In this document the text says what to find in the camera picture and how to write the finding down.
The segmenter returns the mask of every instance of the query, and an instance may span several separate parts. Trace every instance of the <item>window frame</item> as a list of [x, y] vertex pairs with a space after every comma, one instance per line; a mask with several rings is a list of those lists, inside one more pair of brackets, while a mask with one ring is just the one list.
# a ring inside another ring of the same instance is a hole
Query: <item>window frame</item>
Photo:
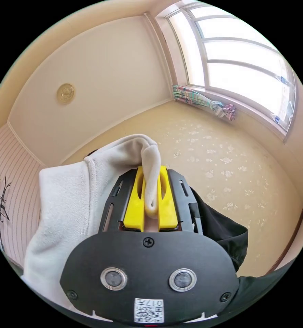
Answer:
[[[241, 103], [241, 104], [245, 104], [247, 105], [246, 107], [252, 107], [253, 109], [255, 109], [256, 111], [260, 112], [263, 116], [265, 115], [268, 119], [270, 119], [271, 121], [273, 121], [272, 119], [272, 115], [273, 113], [267, 109], [266, 107], [264, 107], [263, 105], [253, 101], [250, 98], [247, 98], [243, 95], [240, 95], [238, 93], [226, 90], [226, 89], [222, 89], [222, 88], [217, 88], [217, 87], [212, 87], [209, 85], [209, 74], [208, 74], [208, 66], [207, 63], [223, 63], [223, 64], [233, 64], [233, 65], [238, 65], [238, 66], [244, 66], [247, 68], [251, 68], [257, 71], [260, 71], [264, 74], [267, 74], [273, 78], [275, 78], [275, 74], [271, 71], [268, 71], [262, 67], [256, 66], [256, 65], [252, 65], [252, 64], [248, 64], [248, 63], [244, 63], [244, 62], [240, 62], [240, 61], [234, 61], [234, 60], [224, 60], [224, 59], [211, 59], [208, 60], [207, 58], [207, 53], [205, 50], [205, 46], [204, 43], [206, 42], [211, 42], [211, 41], [241, 41], [241, 42], [246, 42], [249, 44], [254, 44], [254, 45], [258, 45], [261, 46], [267, 50], [273, 51], [276, 54], [281, 55], [281, 53], [274, 48], [271, 48], [268, 45], [265, 44], [261, 44], [259, 42], [256, 41], [251, 41], [248, 39], [242, 39], [242, 38], [233, 38], [233, 37], [215, 37], [215, 38], [202, 38], [202, 31], [200, 30], [197, 22], [198, 21], [202, 21], [205, 19], [211, 19], [211, 18], [230, 18], [230, 19], [239, 19], [236, 16], [232, 15], [232, 14], [221, 14], [221, 15], [209, 15], [209, 16], [203, 16], [203, 17], [198, 17], [195, 18], [191, 12], [192, 9], [195, 8], [200, 8], [200, 7], [207, 7], [207, 6], [213, 6], [210, 4], [205, 4], [205, 3], [192, 3], [192, 4], [188, 4], [188, 5], [184, 5], [184, 6], [180, 6], [179, 8], [177, 8], [176, 10], [173, 10], [171, 13], [163, 16], [163, 18], [168, 22], [169, 26], [171, 27], [176, 41], [179, 45], [179, 49], [181, 52], [181, 57], [183, 60], [183, 64], [184, 64], [184, 68], [185, 68], [185, 76], [186, 76], [186, 81], [187, 81], [187, 87], [194, 89], [206, 96], [209, 97], [210, 94], [214, 93], [214, 94], [221, 94], [223, 96], [226, 96], [228, 98], [232, 98], [235, 99], [237, 101], [237, 103]], [[182, 52], [182, 48], [179, 42], [179, 39], [177, 37], [177, 33], [175, 31], [175, 28], [173, 27], [173, 25], [171, 24], [170, 18], [172, 16], [174, 16], [177, 13], [182, 13], [187, 21], [189, 22], [189, 25], [193, 31], [193, 34], [195, 36], [196, 42], [197, 42], [197, 46], [199, 49], [199, 53], [201, 56], [201, 62], [202, 62], [202, 66], [203, 66], [203, 73], [204, 73], [204, 81], [205, 81], [205, 85], [201, 86], [201, 85], [195, 85], [195, 84], [191, 84], [189, 82], [189, 77], [188, 77], [188, 71], [187, 71], [187, 66], [186, 66], [186, 62], [185, 62], [185, 58]], [[286, 61], [286, 59], [282, 56], [286, 70], [287, 70], [287, 75], [288, 75], [288, 81], [290, 81], [290, 83], [293, 84], [294, 87], [294, 91], [292, 92], [291, 89], [289, 92], [289, 102], [292, 105], [292, 109], [293, 109], [293, 114], [292, 114], [292, 118], [290, 120], [290, 123], [288, 125], [288, 129], [287, 131], [285, 129], [283, 129], [279, 124], [275, 123], [274, 126], [277, 128], [277, 130], [279, 131], [279, 134], [281, 136], [283, 136], [283, 142], [286, 142], [287, 136], [288, 136], [288, 131], [290, 130], [290, 127], [292, 126], [293, 122], [294, 122], [294, 117], [296, 114], [296, 101], [297, 101], [297, 87], [296, 87], [296, 79], [295, 79], [295, 74], [293, 69], [291, 68], [291, 66], [289, 65], [289, 63]], [[285, 121], [289, 122], [289, 117], [288, 117], [288, 113], [286, 113], [286, 117], [285, 117]]]

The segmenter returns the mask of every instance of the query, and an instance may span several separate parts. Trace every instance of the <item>striped wallpaper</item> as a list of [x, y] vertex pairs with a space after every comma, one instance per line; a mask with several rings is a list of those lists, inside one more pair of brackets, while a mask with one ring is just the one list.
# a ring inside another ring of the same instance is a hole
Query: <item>striped wallpaper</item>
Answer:
[[23, 266], [27, 244], [40, 219], [39, 172], [43, 167], [28, 153], [7, 124], [0, 129], [0, 194], [10, 221], [1, 223], [1, 238], [6, 255]]

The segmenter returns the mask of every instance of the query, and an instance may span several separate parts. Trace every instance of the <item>round ceiling light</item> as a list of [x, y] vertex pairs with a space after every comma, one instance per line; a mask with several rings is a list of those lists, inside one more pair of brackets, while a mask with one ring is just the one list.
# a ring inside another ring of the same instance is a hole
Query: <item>round ceiling light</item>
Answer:
[[61, 85], [57, 91], [57, 99], [62, 104], [70, 103], [73, 100], [74, 95], [75, 95], [75, 89], [69, 83], [65, 83]]

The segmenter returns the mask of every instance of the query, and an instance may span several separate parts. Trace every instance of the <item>window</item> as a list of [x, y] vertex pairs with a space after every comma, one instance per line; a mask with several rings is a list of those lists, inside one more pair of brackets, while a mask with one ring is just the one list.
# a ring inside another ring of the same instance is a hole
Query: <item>window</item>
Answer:
[[235, 98], [288, 131], [294, 74], [279, 51], [253, 27], [201, 2], [166, 17], [184, 59], [189, 87]]

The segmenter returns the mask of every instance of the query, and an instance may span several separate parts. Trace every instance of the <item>colorful curtain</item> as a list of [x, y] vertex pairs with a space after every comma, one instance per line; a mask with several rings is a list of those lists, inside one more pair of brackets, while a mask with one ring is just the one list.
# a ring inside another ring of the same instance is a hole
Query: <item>colorful curtain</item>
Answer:
[[204, 95], [180, 85], [173, 85], [173, 94], [174, 100], [176, 101], [181, 101], [190, 105], [209, 107], [216, 116], [225, 116], [230, 121], [233, 121], [235, 118], [236, 111], [232, 104], [225, 106], [219, 101], [211, 101]]

